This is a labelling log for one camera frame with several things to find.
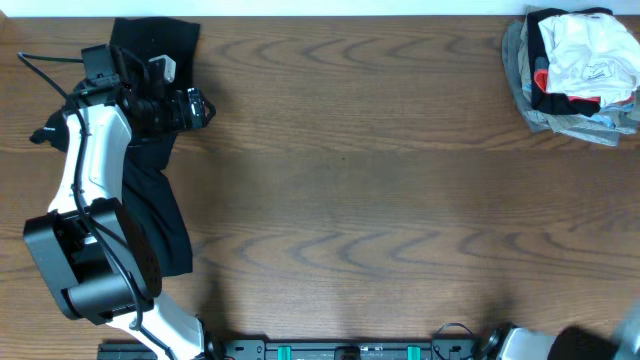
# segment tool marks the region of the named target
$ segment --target black fabric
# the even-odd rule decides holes
[[[141,60],[168,55],[176,62],[176,77],[169,90],[192,87],[193,56],[200,25],[169,18],[116,19],[111,44],[124,47]],[[49,141],[67,151],[68,129],[61,109],[30,140]],[[191,243],[169,180],[162,174],[167,167],[176,136],[129,147],[125,154],[122,202],[158,256],[163,276],[193,270]]]
[[[611,360],[618,347],[578,327],[563,330],[551,346],[547,360]]]
[[[527,31],[529,33],[529,69],[531,71],[531,79],[534,79],[536,59],[542,57],[549,62],[547,52],[544,48],[544,40],[538,23],[550,16],[564,15],[569,12],[560,9],[544,9],[534,11],[527,14]],[[611,10],[596,7],[587,10],[577,11],[581,14],[604,13],[613,15]],[[593,101],[572,100],[565,94],[547,94],[540,89],[535,81],[531,84],[531,107],[552,115],[575,115],[582,114],[591,116],[600,111],[600,105]]]

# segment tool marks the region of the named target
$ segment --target wooden table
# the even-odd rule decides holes
[[[191,18],[218,107],[166,173],[194,248],[165,289],[215,332],[428,337],[500,321],[607,334],[640,285],[639,136],[532,134],[501,62],[510,17]],[[638,30],[640,18],[624,18]],[[7,19],[0,43],[0,356],[94,358],[22,239],[64,156],[62,99],[16,58],[79,56],[113,19]],[[41,64],[65,89],[82,67]]]

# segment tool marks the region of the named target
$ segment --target wall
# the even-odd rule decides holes
[[[9,17],[510,15],[523,14],[527,4],[640,14],[640,0],[0,0],[0,9]]]

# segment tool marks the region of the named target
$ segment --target camera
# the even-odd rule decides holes
[[[200,89],[169,91],[176,64],[167,55],[141,61],[111,45],[82,50],[86,79],[74,92],[78,106],[118,105],[133,131],[132,144],[207,126],[215,106]]]

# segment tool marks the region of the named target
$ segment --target black cable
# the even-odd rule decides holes
[[[147,69],[147,65],[142,60],[140,60],[140,58],[138,58],[131,51],[129,51],[129,50],[125,49],[125,48],[120,48],[120,51],[122,51],[124,54],[126,54],[127,56],[132,58],[135,62],[140,64],[140,67],[142,67],[142,72],[143,72],[143,76],[144,76],[144,83],[146,85],[149,85],[149,70]]]
[[[73,112],[78,117],[78,122],[80,123],[80,149],[78,150],[78,158],[76,159],[76,166],[73,174],[73,184],[71,185],[71,190],[73,192],[73,200],[76,204],[76,208],[78,209],[78,215],[80,216],[80,219],[82,220],[84,225],[87,227],[87,229],[89,229],[89,232],[91,233],[91,235],[93,235],[93,237],[96,239],[98,244],[100,244],[107,258],[116,267],[116,269],[124,279],[124,282],[127,285],[129,292],[131,293],[131,296],[133,298],[133,303],[136,309],[135,321],[129,325],[129,328],[131,330],[139,331],[140,328],[142,328],[142,306],[140,301],[140,294],[138,293],[137,289],[133,285],[133,281],[131,280],[131,274],[125,270],[124,266],[122,265],[122,262],[120,262],[120,259],[118,259],[116,254],[113,252],[113,249],[111,249],[111,247],[104,240],[102,235],[100,235],[100,232],[98,232],[98,230],[95,228],[95,226],[93,225],[92,221],[89,218],[89,215],[87,215],[87,213],[84,211],[84,206],[82,206],[82,203],[80,202],[80,193],[82,192],[82,185],[81,185],[82,163],[84,159],[84,152],[87,145],[86,139],[88,136],[87,126],[84,123],[84,118],[80,114],[80,109],[78,108],[78,105],[75,103],[75,101],[73,101],[73,99],[71,99],[71,97],[64,90],[62,90],[60,86],[58,86],[58,84],[56,84],[53,80],[51,80],[51,78],[49,78],[47,74],[42,72],[42,70],[38,69],[35,65],[31,64],[29,60],[27,60],[27,58],[29,58],[29,59],[37,59],[37,60],[45,60],[45,61],[57,61],[53,59],[63,59],[63,58],[52,58],[52,57],[45,57],[45,56],[30,55],[22,52],[18,53],[18,58],[29,69],[33,70],[33,72],[38,74],[41,78],[44,79],[44,81],[46,81],[60,95],[62,95],[66,103],[71,106]],[[77,59],[65,59],[65,62],[77,63],[78,61],[76,60]]]
[[[438,329],[438,331],[436,331],[436,333],[433,334],[433,337],[435,338],[436,336],[438,336],[438,334],[440,334],[441,332],[443,332],[444,330],[446,330],[446,329],[448,329],[450,327],[461,327],[461,328],[465,329],[469,333],[469,335],[471,335],[471,337],[475,336],[473,334],[473,331],[469,330],[468,327],[464,326],[461,323],[448,323],[448,324],[442,325],[442,327],[440,327],[440,329]],[[438,355],[440,360],[449,360],[448,358],[444,358],[440,354],[440,349],[438,348],[438,346],[433,348],[433,352],[436,353],[436,355]],[[471,354],[469,356],[466,356],[466,357],[461,357],[460,360],[471,360],[471,359],[473,359],[473,354],[474,353],[475,353],[475,345],[471,348]]]
[[[213,117],[216,116],[216,107],[213,106],[213,104],[209,100],[207,100],[207,98],[204,97],[202,93],[200,93],[200,97],[202,98],[202,102],[204,102],[204,105],[209,109],[209,114],[207,114],[206,120],[205,120],[206,123],[209,124],[211,119],[213,119]]]
[[[158,340],[158,338],[153,336],[153,334],[151,334],[149,330],[145,329],[144,327],[141,327],[140,333],[142,333],[142,335],[146,337],[149,341],[151,341],[151,343],[153,343],[155,346],[162,349],[162,351],[164,351],[164,354],[167,355],[169,360],[175,360],[175,357],[173,356],[173,352],[171,351],[171,348],[165,345],[162,341]]]
[[[19,52],[18,57],[20,56],[20,54],[22,54],[22,56],[24,56],[27,59],[34,59],[34,60],[53,61],[53,62],[70,62],[70,63],[78,63],[78,64],[84,63],[84,60],[82,59],[56,58],[51,56],[25,54],[23,52]]]

